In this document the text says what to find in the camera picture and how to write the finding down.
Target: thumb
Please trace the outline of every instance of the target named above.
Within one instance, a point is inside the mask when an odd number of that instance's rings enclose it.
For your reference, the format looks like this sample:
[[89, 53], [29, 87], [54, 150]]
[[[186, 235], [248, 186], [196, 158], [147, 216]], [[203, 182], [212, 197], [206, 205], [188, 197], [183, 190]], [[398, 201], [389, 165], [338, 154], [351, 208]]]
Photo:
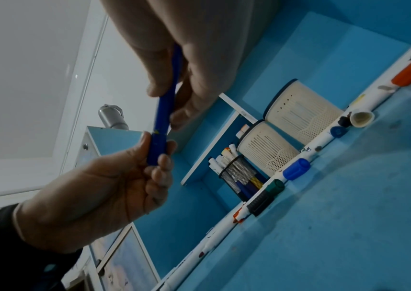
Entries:
[[162, 96], [172, 84], [172, 63], [169, 50], [148, 51], [134, 47], [133, 49], [148, 72], [148, 96]]
[[150, 141], [151, 135], [144, 131], [138, 144], [127, 150], [100, 157], [91, 163], [91, 167], [99, 175], [106, 177], [127, 173], [147, 158]]

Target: white ceiling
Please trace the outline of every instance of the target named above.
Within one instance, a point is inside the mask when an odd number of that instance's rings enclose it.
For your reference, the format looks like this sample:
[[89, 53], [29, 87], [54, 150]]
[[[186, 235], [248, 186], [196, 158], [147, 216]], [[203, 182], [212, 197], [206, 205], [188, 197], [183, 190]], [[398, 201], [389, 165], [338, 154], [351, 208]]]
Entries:
[[0, 0], [0, 159], [51, 157], [90, 0]]

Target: perforated plastic container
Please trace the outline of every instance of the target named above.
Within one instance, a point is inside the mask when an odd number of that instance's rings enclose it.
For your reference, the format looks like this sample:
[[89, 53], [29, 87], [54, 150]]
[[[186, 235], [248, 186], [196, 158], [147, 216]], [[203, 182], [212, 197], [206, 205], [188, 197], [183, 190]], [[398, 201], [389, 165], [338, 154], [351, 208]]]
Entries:
[[238, 197], [246, 202], [258, 192], [267, 181], [243, 155], [232, 160], [220, 173], [223, 179]]
[[299, 153], [264, 120], [245, 132], [238, 151], [270, 177]]
[[269, 103], [263, 118], [306, 145], [341, 113], [335, 105], [293, 79]]

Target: black sleeve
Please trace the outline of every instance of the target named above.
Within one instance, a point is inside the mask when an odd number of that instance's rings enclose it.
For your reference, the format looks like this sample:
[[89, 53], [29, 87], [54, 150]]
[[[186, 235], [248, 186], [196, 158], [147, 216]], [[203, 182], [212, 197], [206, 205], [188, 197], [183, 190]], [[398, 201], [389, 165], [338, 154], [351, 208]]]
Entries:
[[82, 250], [62, 255], [38, 250], [18, 236], [12, 222], [16, 205], [0, 210], [0, 290], [51, 290], [76, 263]]

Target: black mesh pen holder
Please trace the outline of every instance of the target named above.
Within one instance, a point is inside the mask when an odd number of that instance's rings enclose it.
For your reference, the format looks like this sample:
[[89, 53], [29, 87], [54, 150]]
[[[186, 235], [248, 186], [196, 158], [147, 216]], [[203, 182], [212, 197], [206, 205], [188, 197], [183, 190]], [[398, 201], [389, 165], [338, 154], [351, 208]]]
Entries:
[[258, 171], [240, 155], [221, 171], [219, 177], [242, 201], [247, 202], [264, 184], [258, 175]]

